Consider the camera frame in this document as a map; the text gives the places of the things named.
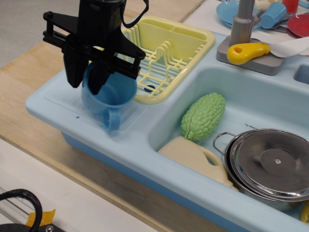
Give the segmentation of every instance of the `stainless steel pot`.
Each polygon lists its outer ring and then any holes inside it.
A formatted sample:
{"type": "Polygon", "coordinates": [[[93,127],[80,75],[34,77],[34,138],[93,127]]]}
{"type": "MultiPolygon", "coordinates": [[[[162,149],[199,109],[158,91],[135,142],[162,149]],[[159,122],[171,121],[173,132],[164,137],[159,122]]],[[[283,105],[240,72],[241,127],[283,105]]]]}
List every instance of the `stainless steel pot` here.
{"type": "Polygon", "coordinates": [[[219,134],[214,148],[225,157],[231,180],[240,192],[280,211],[309,199],[309,141],[283,130],[260,129],[219,134]],[[225,153],[216,147],[232,135],[225,153]]]}

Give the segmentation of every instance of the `green bitter melon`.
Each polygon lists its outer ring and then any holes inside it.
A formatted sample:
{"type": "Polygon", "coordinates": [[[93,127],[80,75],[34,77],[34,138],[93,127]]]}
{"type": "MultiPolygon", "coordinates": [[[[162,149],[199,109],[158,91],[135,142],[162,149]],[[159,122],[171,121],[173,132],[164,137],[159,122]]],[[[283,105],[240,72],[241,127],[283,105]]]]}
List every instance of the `green bitter melon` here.
{"type": "Polygon", "coordinates": [[[209,137],[218,126],[225,111],[225,99],[210,93],[193,103],[182,119],[182,132],[186,139],[198,141],[209,137]]]}

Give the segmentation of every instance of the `blue plastic mug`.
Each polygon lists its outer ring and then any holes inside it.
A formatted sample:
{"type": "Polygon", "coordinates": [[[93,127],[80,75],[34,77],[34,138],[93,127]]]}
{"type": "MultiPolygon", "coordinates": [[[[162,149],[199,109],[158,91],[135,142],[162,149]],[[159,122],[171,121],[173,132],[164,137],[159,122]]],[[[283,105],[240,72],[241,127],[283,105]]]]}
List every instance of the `blue plastic mug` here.
{"type": "Polygon", "coordinates": [[[260,26],[265,29],[270,29],[280,21],[282,21],[287,14],[285,5],[279,1],[273,2],[261,16],[260,26]]]}
{"type": "Polygon", "coordinates": [[[92,69],[93,63],[90,63],[84,73],[83,103],[91,113],[102,116],[106,131],[117,130],[121,125],[121,109],[136,96],[137,82],[128,76],[115,72],[102,85],[99,93],[94,95],[88,86],[88,78],[92,69]]]}

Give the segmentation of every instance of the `light blue sink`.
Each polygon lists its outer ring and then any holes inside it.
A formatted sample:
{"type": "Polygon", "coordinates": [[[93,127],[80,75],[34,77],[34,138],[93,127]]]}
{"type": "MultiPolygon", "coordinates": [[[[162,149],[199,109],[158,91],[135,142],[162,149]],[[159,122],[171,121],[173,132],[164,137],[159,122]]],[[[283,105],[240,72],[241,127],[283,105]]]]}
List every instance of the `light blue sink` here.
{"type": "MultiPolygon", "coordinates": [[[[216,60],[216,43],[174,92],[163,102],[131,104],[120,130],[107,133],[99,118],[83,106],[81,89],[73,89],[62,71],[30,96],[30,114],[60,130],[72,146],[107,163],[229,231],[305,232],[299,211],[282,213],[203,176],[157,151],[181,136],[181,119],[192,103],[211,92],[226,99],[226,111],[214,134],[198,142],[213,151],[222,132],[240,134],[273,128],[309,139],[309,85],[294,76],[309,58],[287,58],[275,76],[268,76],[216,60]]],[[[224,150],[229,138],[220,140],[224,150]]]]}

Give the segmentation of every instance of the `black cable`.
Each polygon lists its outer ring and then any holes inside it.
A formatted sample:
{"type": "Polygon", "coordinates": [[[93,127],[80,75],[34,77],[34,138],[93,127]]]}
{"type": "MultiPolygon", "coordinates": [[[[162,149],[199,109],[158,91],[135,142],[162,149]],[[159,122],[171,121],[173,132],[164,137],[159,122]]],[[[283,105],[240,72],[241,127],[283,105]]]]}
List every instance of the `black cable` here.
{"type": "Polygon", "coordinates": [[[133,26],[135,26],[135,24],[137,24],[139,22],[139,20],[141,19],[141,17],[149,10],[149,0],[143,0],[144,3],[146,4],[145,9],[143,10],[143,12],[131,23],[125,23],[124,20],[124,13],[125,13],[125,6],[123,4],[121,4],[120,8],[121,8],[121,13],[120,13],[120,17],[121,17],[121,21],[123,23],[123,25],[126,28],[131,28],[133,26]]]}
{"type": "Polygon", "coordinates": [[[29,232],[37,232],[37,229],[40,226],[43,215],[42,206],[39,199],[32,192],[25,189],[15,189],[0,194],[0,201],[8,198],[23,198],[31,202],[35,210],[35,220],[29,232]]]}

